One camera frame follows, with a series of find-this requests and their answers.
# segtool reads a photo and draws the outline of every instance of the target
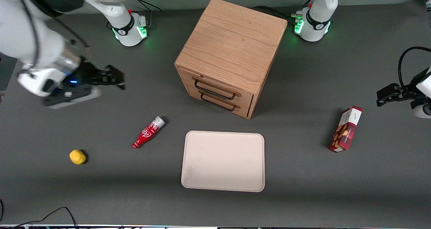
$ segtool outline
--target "wooden drawer cabinet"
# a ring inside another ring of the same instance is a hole
[[[175,61],[188,94],[251,118],[287,21],[211,0]]]

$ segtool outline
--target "yellow ball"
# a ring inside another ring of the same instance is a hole
[[[74,164],[81,165],[82,163],[85,163],[85,155],[80,150],[73,150],[69,154],[70,159]]]

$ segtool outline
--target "cardboard box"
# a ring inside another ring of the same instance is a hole
[[[352,106],[343,112],[329,150],[340,152],[349,149],[361,114],[362,108],[357,106]]]

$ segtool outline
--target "black metal handle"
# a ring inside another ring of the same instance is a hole
[[[214,96],[217,96],[217,97],[220,97],[220,98],[224,98],[224,99],[227,99],[227,100],[232,100],[232,99],[234,99],[234,98],[235,98],[235,93],[232,95],[232,97],[226,97],[226,96],[224,96],[224,95],[217,94],[216,92],[213,92],[213,91],[208,90],[208,89],[206,89],[206,88],[199,87],[199,86],[197,85],[197,82],[199,82],[199,80],[197,80],[197,79],[196,79],[196,80],[194,81],[194,86],[195,86],[197,89],[200,89],[200,90],[202,90],[202,91],[204,91],[204,92],[207,92],[207,93],[209,93],[209,94],[212,94],[212,95],[214,95]]]
[[[234,110],[235,110],[235,108],[236,108],[236,106],[234,105],[234,107],[233,107],[232,109],[228,109],[228,108],[223,107],[223,106],[221,106],[221,105],[219,105],[219,104],[217,104],[217,103],[214,103],[214,102],[211,102],[211,101],[209,101],[209,100],[204,99],[204,98],[203,98],[203,95],[204,95],[204,93],[200,93],[200,99],[201,99],[202,101],[205,101],[205,102],[207,102],[207,103],[210,103],[210,104],[212,104],[212,105],[215,105],[215,106],[217,106],[217,107],[219,107],[219,108],[222,108],[222,109],[224,109],[224,110],[227,110],[227,111],[232,112],[232,111],[234,111]]]

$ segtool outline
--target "white tray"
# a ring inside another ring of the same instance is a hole
[[[260,192],[265,187],[264,150],[260,134],[190,131],[181,183],[189,189]]]

